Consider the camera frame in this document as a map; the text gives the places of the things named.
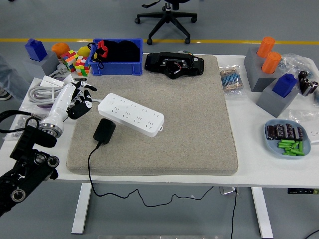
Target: orange cylinder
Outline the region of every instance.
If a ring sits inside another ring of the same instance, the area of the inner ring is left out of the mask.
[[[278,52],[269,52],[261,70],[267,74],[273,74],[280,60],[281,55]]]
[[[271,52],[271,50],[273,49],[274,45],[275,40],[272,37],[264,37],[257,51],[257,55],[259,57],[266,58],[268,56],[268,53]]]

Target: table leg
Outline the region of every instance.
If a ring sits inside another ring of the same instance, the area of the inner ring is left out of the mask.
[[[91,183],[82,183],[79,201],[74,216],[72,234],[83,234],[86,213],[88,211],[90,201],[91,189]]]
[[[270,220],[268,217],[267,206],[262,188],[251,188],[255,209],[259,224],[261,238],[273,239],[273,231],[271,230]]]

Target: chair base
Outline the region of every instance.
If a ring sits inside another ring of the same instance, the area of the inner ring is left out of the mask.
[[[148,45],[152,45],[152,36],[164,25],[164,23],[173,23],[181,32],[183,32],[186,35],[185,43],[190,43],[190,34],[189,32],[182,26],[182,24],[179,23],[179,21],[176,19],[178,17],[191,17],[191,22],[195,23],[197,21],[197,14],[196,13],[188,13],[188,12],[178,12],[178,11],[170,11],[170,8],[162,8],[165,11],[162,12],[151,12],[151,13],[141,13],[137,15],[137,18],[135,18],[135,23],[140,24],[141,23],[141,17],[147,17],[147,18],[160,18],[157,25],[153,28],[153,30],[149,34],[148,38]]]

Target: gray felt mat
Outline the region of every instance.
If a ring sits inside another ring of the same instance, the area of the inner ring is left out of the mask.
[[[93,99],[114,93],[164,115],[162,132],[148,137],[116,123],[107,145],[91,156],[96,175],[232,175],[237,154],[223,95],[217,59],[204,59],[204,73],[171,80],[143,69],[141,76],[89,76],[98,91]],[[87,174],[93,134],[100,119],[98,103],[78,119],[68,152],[67,168]]]

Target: yellow floor line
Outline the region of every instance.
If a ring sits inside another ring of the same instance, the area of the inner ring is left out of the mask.
[[[27,42],[29,38],[0,38],[0,42]],[[92,42],[90,38],[37,38],[42,42]],[[184,39],[153,39],[156,43],[184,43]],[[193,44],[260,44],[257,40],[214,40],[214,39],[192,39]],[[276,44],[284,45],[319,45],[319,41],[276,41]]]

